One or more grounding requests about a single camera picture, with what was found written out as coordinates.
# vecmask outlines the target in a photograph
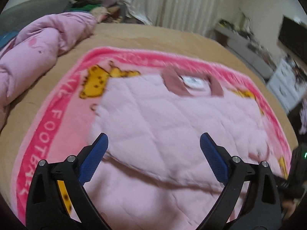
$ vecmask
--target green cloth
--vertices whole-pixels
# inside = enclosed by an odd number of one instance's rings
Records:
[[[101,7],[101,4],[96,4],[96,5],[90,5],[89,4],[89,5],[86,5],[84,7],[74,7],[74,8],[71,8],[70,11],[78,10],[78,11],[90,12],[91,10],[93,10],[96,7]]]

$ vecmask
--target curtain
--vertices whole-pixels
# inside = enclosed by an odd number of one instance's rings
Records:
[[[223,0],[123,0],[145,24],[208,36]]]

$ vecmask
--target black tv screen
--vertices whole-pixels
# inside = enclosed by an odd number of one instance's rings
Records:
[[[278,39],[307,64],[307,28],[284,16]]]

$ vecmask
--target blue rubber fingertip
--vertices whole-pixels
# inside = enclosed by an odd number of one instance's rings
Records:
[[[101,159],[108,149],[108,144],[109,140],[107,135],[102,135],[102,137],[95,144],[92,151],[80,166],[79,182],[82,186],[92,179]]]
[[[216,179],[219,182],[228,182],[228,166],[219,155],[215,146],[212,144],[206,134],[201,135],[200,140],[201,150],[205,155]]]

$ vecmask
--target bed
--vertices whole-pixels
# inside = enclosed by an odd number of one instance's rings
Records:
[[[12,104],[7,124],[0,135],[0,192],[10,204],[10,181],[13,164],[21,142],[46,96],[59,80],[87,51],[98,46],[160,50],[221,63],[248,75],[274,110],[291,149],[297,139],[287,115],[277,99],[259,78],[239,59],[217,42],[198,34],[134,24],[98,24],[94,34],[68,54],[59,57],[56,66],[41,77]]]

